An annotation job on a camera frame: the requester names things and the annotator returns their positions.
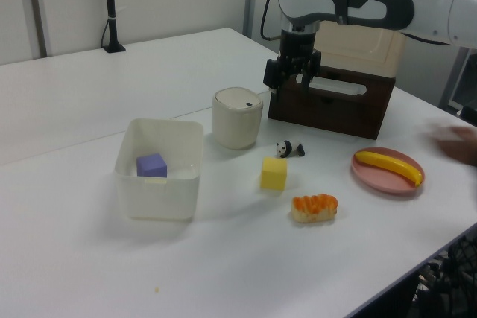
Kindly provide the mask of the blurred person hand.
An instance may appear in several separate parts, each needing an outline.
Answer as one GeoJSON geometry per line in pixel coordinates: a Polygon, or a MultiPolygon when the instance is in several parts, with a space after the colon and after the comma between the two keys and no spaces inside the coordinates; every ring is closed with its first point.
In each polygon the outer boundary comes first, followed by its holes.
{"type": "Polygon", "coordinates": [[[426,138],[439,154],[464,165],[476,166],[475,127],[430,124],[426,138]]]}

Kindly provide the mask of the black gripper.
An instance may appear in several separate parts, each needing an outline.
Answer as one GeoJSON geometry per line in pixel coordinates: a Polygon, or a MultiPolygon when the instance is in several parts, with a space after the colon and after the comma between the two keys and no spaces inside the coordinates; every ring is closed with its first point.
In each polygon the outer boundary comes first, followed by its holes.
{"type": "Polygon", "coordinates": [[[279,56],[267,61],[263,79],[269,89],[274,89],[276,102],[285,82],[299,74],[302,95],[309,94],[309,85],[319,75],[321,65],[321,53],[314,48],[315,37],[316,33],[282,30],[279,56]]]}

